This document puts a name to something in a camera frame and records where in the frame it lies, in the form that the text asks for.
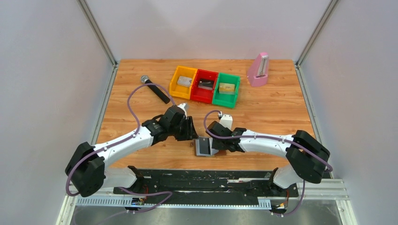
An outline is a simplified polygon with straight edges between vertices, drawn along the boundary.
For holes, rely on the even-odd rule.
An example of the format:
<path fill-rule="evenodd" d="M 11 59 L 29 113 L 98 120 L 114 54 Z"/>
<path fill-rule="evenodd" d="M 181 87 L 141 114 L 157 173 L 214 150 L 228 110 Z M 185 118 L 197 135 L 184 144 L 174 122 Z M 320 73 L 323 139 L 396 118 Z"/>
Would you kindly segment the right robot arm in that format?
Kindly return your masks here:
<path fill-rule="evenodd" d="M 276 196 L 297 182 L 319 184 L 324 173 L 332 170 L 330 152 L 304 130 L 293 135 L 267 135 L 241 127 L 230 130 L 213 121 L 206 133 L 217 150 L 260 152 L 287 159 L 289 164 L 274 169 L 268 182 L 269 192 Z"/>

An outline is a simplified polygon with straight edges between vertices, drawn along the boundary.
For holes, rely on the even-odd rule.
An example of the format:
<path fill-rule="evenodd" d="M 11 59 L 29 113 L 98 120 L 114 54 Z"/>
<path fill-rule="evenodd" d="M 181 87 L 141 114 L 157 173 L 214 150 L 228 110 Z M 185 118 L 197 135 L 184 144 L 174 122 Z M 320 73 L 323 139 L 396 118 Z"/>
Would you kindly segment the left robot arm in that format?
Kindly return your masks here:
<path fill-rule="evenodd" d="M 143 190 L 144 181 L 130 168 L 114 169 L 110 165 L 141 149 L 154 146 L 174 137 L 177 141 L 198 138 L 193 118 L 187 116 L 188 105 L 182 103 L 169 107 L 164 114 L 142 123 L 133 131 L 101 144 L 78 145 L 65 168 L 66 191 L 69 196 L 89 197 L 102 188 L 127 188 L 137 194 Z M 72 193 L 73 185 L 77 192 Z"/>

